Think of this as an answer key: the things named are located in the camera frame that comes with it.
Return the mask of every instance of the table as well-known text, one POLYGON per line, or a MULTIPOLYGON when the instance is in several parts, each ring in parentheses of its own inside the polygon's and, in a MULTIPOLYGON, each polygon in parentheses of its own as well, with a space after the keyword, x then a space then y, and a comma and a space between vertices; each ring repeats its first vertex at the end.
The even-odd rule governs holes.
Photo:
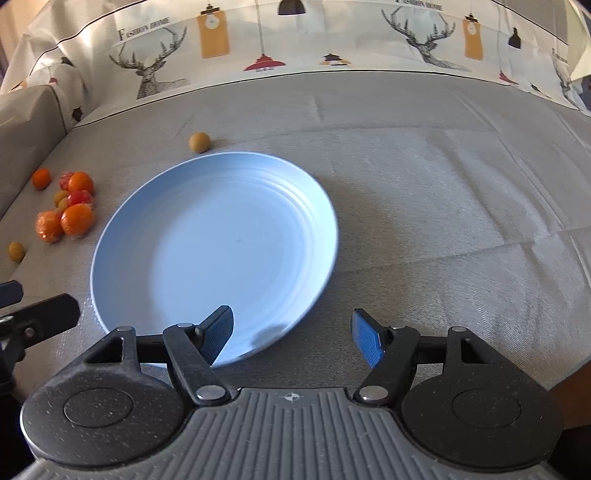
MULTIPOLYGON (((350 338, 356 307, 424 335, 467 326, 546 387, 589 356, 590 120, 480 80, 309 73, 163 99, 59 143, 43 166, 93 176, 98 224, 84 239, 43 244, 33 222, 54 188, 30 185, 0 220, 0 245, 28 248, 19 266, 1 257, 0 281, 22 282, 26 303, 68 292, 82 308, 77 328, 17 365, 23 396, 103 335, 89 298, 99 235, 135 189, 192 157, 194 131, 208 132, 214 151, 296 163, 326 189, 339 221, 325 292, 286 337, 218 369, 233 388, 355 388, 368 372, 350 338)), ((436 371, 420 368, 417 378, 436 371)))

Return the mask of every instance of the round fruit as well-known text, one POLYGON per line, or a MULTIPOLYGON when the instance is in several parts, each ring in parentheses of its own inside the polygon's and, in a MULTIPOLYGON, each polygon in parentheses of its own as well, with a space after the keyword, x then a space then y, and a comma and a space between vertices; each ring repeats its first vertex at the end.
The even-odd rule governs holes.
POLYGON ((189 138, 189 148, 195 153, 203 153, 209 150, 212 146, 212 141, 209 135, 203 132, 197 132, 189 138))
POLYGON ((70 193, 65 190, 60 190, 53 196, 53 203, 57 207, 63 199, 68 198, 70 193))
POLYGON ((37 215, 35 231, 39 235, 39 238, 48 244, 59 241, 64 234, 60 223, 60 212, 48 210, 37 215))
POLYGON ((20 242, 12 242, 8 246, 8 258, 13 262, 20 263, 25 258, 25 247, 20 242))
POLYGON ((60 203, 57 205, 57 209, 60 213, 63 213, 69 207, 68 205, 68 197, 61 199, 60 203))
POLYGON ((68 196, 68 207, 77 203, 89 203, 92 205, 92 195, 87 190, 76 190, 68 196))
POLYGON ((87 203, 77 203, 61 214, 61 227, 67 236, 84 236, 95 222, 95 214, 87 203))
POLYGON ((46 168, 39 168, 31 177, 31 183, 37 190, 46 189, 51 183, 51 174, 46 168))
POLYGON ((68 192, 71 193, 76 190, 87 190, 88 193, 94 194, 95 184, 87 173, 77 171, 70 177, 68 181, 68 192))
POLYGON ((72 171, 65 171, 64 173, 61 174, 59 183, 60 183, 60 188, 62 190, 68 189, 68 182, 70 181, 70 178, 72 177, 72 175, 74 175, 74 172, 72 172, 72 171))

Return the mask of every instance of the plate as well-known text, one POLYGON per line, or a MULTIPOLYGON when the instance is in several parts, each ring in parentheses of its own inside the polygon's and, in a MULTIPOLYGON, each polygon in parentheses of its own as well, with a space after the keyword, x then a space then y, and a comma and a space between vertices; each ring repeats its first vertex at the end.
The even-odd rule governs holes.
POLYGON ((181 163, 115 212, 92 260, 90 293, 105 330, 138 335, 198 324, 220 305, 234 332, 214 366, 266 348, 326 286, 338 228, 322 187, 271 155, 224 152, 181 163))

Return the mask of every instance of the deer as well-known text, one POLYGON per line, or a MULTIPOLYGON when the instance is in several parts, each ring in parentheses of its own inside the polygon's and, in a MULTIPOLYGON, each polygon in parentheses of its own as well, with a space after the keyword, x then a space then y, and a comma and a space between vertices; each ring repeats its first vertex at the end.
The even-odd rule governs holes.
POLYGON ((156 72, 166 65, 165 58, 172 55, 175 51, 177 51, 181 43, 187 34, 187 27, 185 27, 183 31, 183 36, 179 39, 178 34, 174 31, 164 27, 164 29, 172 34, 173 42, 169 45, 168 48, 164 45, 163 42, 160 42, 160 46, 162 47, 162 53, 156 57, 155 62, 152 65, 147 67, 140 61, 135 59, 135 52, 131 54, 131 61, 125 60, 123 55, 123 50, 125 48, 126 43, 123 44, 121 50, 119 51, 118 60, 115 60, 111 55, 109 58, 121 67, 122 69, 134 69, 135 74, 142 77, 141 83, 139 84, 138 96, 136 100, 141 98, 145 98, 150 95, 155 95, 156 93, 165 92, 166 90, 171 90, 173 88, 185 87, 189 84, 187 79, 176 80, 175 82, 158 82, 156 81, 155 74, 156 72))
POLYGON ((437 25, 434 23, 433 33, 427 35, 427 40, 425 41, 425 43, 419 43, 413 31, 408 29, 408 18, 404 22, 404 27, 402 27, 400 22, 396 20, 396 14, 401 8, 402 6, 394 10, 390 15, 389 19, 386 16, 384 10, 382 10, 382 15, 384 16, 384 19, 386 20, 386 22, 388 22, 390 27, 392 27, 398 33, 404 35, 407 38, 407 43, 411 47, 414 47, 418 50, 425 63, 429 63, 431 65, 435 65, 436 67, 441 67, 444 69, 463 70, 465 72, 469 72, 469 70, 465 67, 456 65, 455 63, 452 63, 450 61, 436 59, 435 57, 433 57, 433 55, 431 55, 431 52, 435 50, 435 48, 437 47, 437 40, 443 40, 444 38, 448 38, 454 33, 454 31, 456 30, 455 22, 453 23, 452 27, 449 28, 449 24, 445 21, 443 15, 439 14, 441 20, 443 20, 443 24, 445 25, 443 30, 439 31, 437 29, 437 25))

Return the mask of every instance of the metal screw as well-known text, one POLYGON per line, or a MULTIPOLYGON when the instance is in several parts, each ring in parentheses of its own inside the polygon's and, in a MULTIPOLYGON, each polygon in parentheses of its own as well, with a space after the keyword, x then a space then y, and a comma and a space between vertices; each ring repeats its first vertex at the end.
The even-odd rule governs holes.
POLYGON ((226 389, 219 385, 204 385, 195 392, 199 400, 221 400, 226 395, 226 389))
POLYGON ((388 390, 379 385, 367 385, 359 390, 359 396, 366 402, 383 400, 388 396, 388 390))

